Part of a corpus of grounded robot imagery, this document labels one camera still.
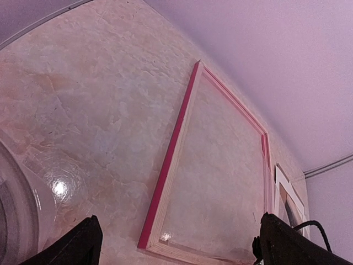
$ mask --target wall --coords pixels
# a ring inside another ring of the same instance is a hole
[[[51,241],[95,214],[101,264],[167,264],[136,246],[199,59],[268,129],[272,170],[280,163],[307,206],[298,163],[198,47],[141,0],[95,0],[0,52],[0,138],[48,185],[67,188]]]
[[[311,218],[325,229],[335,254],[353,262],[353,163],[307,180]],[[325,248],[322,236],[312,229],[312,240]]]

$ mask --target black object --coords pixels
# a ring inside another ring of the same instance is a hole
[[[98,265],[102,240],[98,219],[93,215],[20,265]]]
[[[301,229],[306,225],[317,224],[315,221],[309,221],[296,226],[295,229]],[[257,249],[258,243],[253,243],[254,254],[261,253],[265,265],[353,265],[314,244],[295,229],[274,214],[264,214],[261,219],[260,250]],[[324,236],[324,239],[330,250],[327,237]]]
[[[263,260],[263,253],[261,251],[260,237],[254,237],[253,241],[253,254],[256,258],[254,264],[259,264]]]

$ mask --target framed picture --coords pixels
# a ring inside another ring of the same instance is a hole
[[[295,227],[305,221],[304,204],[299,195],[293,188],[289,178],[284,174],[279,165],[275,167],[276,192],[275,192],[275,211],[274,214],[288,222],[291,227]],[[310,239],[309,226],[305,227],[300,233]]]
[[[268,134],[204,64],[192,71],[138,248],[191,264],[253,264],[272,212]]]

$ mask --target red frame edge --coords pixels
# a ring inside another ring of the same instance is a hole
[[[190,76],[190,80],[189,80],[189,84],[188,84],[188,87],[187,87],[186,92],[185,92],[184,100],[183,100],[183,102],[181,104],[179,115],[178,115],[178,118],[176,120],[176,124],[175,124],[175,127],[174,127],[172,138],[170,139],[170,143],[169,143],[169,146],[168,146],[168,149],[167,149],[167,153],[165,154],[165,158],[164,158],[164,161],[163,161],[162,169],[161,169],[161,172],[160,172],[158,180],[157,180],[156,188],[154,189],[152,201],[151,201],[151,204],[149,206],[149,210],[148,210],[148,213],[147,213],[147,216],[146,216],[145,224],[143,225],[141,236],[140,236],[140,239],[138,241],[137,248],[140,248],[140,249],[144,249],[144,250],[147,249],[148,239],[149,239],[149,236],[151,234],[154,218],[156,217],[158,204],[159,204],[159,201],[161,199],[162,191],[163,191],[163,188],[164,188],[164,185],[165,185],[165,180],[167,179],[167,174],[168,174],[168,171],[169,171],[169,167],[170,167],[170,164],[172,162],[173,153],[174,153],[174,150],[175,150],[175,146],[177,144],[177,140],[178,140],[178,136],[179,136],[179,133],[180,133],[181,125],[182,125],[184,117],[185,117],[186,109],[188,107],[188,103],[189,103],[189,100],[190,100],[192,87],[193,87],[194,82],[195,82],[195,77],[196,77],[197,70],[199,68],[199,64],[200,64],[200,61],[198,61],[194,65],[194,69],[192,70],[192,73],[191,73],[191,76]]]

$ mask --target picture frame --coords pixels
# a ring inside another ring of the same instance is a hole
[[[304,204],[300,200],[298,193],[295,191],[292,182],[284,174],[279,164],[275,166],[275,186],[274,214],[280,216],[280,207],[283,202],[288,214],[289,225],[293,227],[306,222],[307,218],[305,217]],[[309,226],[302,229],[302,235],[307,239],[310,239]]]
[[[176,121],[167,153],[165,155],[156,188],[154,190],[151,205],[149,207],[146,221],[138,243],[138,248],[191,264],[235,264],[233,262],[229,263],[228,261],[213,258],[207,255],[203,256],[195,252],[190,252],[185,248],[172,246],[168,244],[166,240],[161,238],[163,222],[167,213],[167,207],[172,191],[173,179],[178,168],[178,160],[183,149],[183,143],[185,140],[186,132],[188,130],[192,108],[201,76],[206,77],[210,82],[212,82],[212,84],[224,95],[225,98],[227,98],[233,104],[233,106],[259,133],[259,136],[261,137],[261,146],[264,158],[264,212],[272,212],[272,193],[274,182],[269,170],[269,168],[271,168],[271,163],[268,134],[251,114],[251,112],[235,96],[235,94],[230,89],[228,89],[207,67],[205,67],[201,61],[198,61],[192,71],[190,81],[185,92],[184,100],[181,104],[179,116]],[[239,264],[249,263],[248,261],[239,261]]]

